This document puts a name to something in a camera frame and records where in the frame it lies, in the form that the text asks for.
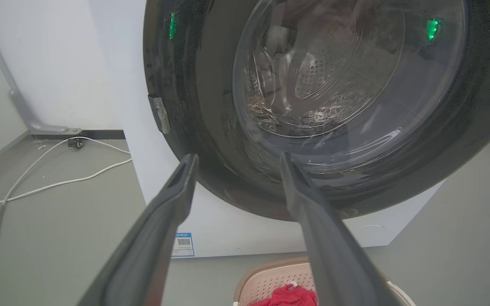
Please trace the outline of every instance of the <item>red clothing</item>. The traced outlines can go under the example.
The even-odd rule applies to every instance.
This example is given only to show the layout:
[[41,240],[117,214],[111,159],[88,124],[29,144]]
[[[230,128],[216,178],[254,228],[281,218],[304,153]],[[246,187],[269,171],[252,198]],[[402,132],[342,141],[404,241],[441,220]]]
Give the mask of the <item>red clothing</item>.
[[317,306],[317,294],[315,291],[306,290],[303,287],[296,287],[288,290],[292,286],[288,284],[284,287],[277,288],[272,293],[271,298],[259,300],[250,306]]

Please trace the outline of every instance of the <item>sticker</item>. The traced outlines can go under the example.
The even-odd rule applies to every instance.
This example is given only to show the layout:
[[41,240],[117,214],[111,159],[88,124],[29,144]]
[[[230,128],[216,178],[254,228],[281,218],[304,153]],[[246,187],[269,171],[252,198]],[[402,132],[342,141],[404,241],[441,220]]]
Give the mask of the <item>sticker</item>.
[[192,234],[189,232],[178,232],[175,235],[171,258],[175,257],[194,257],[194,245],[192,244]]

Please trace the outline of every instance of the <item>white cable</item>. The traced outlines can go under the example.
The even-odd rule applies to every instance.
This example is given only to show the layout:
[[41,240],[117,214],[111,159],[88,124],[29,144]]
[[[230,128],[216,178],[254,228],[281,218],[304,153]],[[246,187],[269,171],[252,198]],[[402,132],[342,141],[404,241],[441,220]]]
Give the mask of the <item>white cable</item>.
[[42,190],[46,190],[46,189],[49,189],[51,187],[55,187],[55,186],[60,186],[60,185],[63,185],[63,184],[68,184],[68,183],[72,183],[72,182],[79,182],[79,181],[84,181],[84,180],[87,180],[87,179],[91,179],[95,176],[98,176],[99,174],[111,169],[111,168],[114,168],[118,165],[121,165],[121,164],[125,164],[127,162],[130,162],[132,159],[128,159],[127,161],[124,161],[124,162],[121,162],[121,163],[118,163],[118,164],[114,164],[114,165],[111,165],[91,176],[87,176],[86,178],[78,178],[78,179],[75,179],[75,180],[70,180],[70,181],[65,181],[65,182],[60,182],[60,183],[56,183],[56,184],[52,184],[52,185],[49,185],[49,186],[44,186],[43,188],[39,188],[37,190],[33,190],[33,191],[30,191],[30,192],[27,192],[25,194],[21,194],[21,195],[18,195],[18,196],[15,196],[14,198],[9,198],[10,195],[12,194],[12,192],[16,189],[16,186],[18,186],[18,184],[20,183],[20,181],[22,180],[22,178],[27,174],[27,172],[29,172],[33,166],[35,166],[35,164],[37,164],[45,155],[47,155],[50,151],[52,151],[52,149],[54,149],[55,147],[58,147],[58,145],[61,145],[62,143],[65,143],[67,142],[69,139],[88,139],[90,141],[94,141],[94,142],[97,142],[97,143],[101,143],[102,145],[106,145],[107,147],[112,147],[113,149],[116,149],[120,152],[123,152],[123,153],[127,153],[129,154],[130,152],[128,151],[124,151],[122,149],[119,149],[117,147],[113,147],[112,145],[110,144],[107,144],[107,143],[103,143],[101,141],[97,141],[95,139],[91,139],[91,138],[88,138],[88,137],[83,137],[83,136],[75,136],[75,137],[71,137],[71,138],[68,138],[64,141],[60,141],[59,143],[57,143],[54,147],[51,147],[50,149],[48,149],[45,153],[43,153],[43,155],[41,155],[41,157],[39,157],[31,166],[29,166],[28,169],[26,169],[26,171],[18,178],[18,180],[16,180],[15,184],[10,188],[9,192],[6,194],[5,198],[3,199],[3,201],[0,201],[0,204],[1,204],[1,208],[0,208],[0,227],[1,227],[1,218],[5,212],[5,206],[6,206],[6,203],[11,200],[11,199],[19,199],[19,198],[23,198],[24,196],[28,196],[29,194],[33,194],[33,193],[36,193],[36,192],[39,192],[39,191],[42,191]]
[[417,306],[412,298],[408,296],[400,287],[396,286],[394,283],[391,283],[391,281],[387,281],[387,285],[389,285],[389,288],[391,288],[395,294],[397,294],[408,306]]

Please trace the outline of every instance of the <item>white washing machine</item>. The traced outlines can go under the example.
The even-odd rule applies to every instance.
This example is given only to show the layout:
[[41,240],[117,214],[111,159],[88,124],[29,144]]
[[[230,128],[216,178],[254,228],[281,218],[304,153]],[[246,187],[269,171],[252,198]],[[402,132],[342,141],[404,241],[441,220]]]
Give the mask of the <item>white washing machine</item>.
[[490,140],[486,4],[89,4],[145,201],[200,157],[174,257],[305,251],[282,152],[363,247],[385,246]]

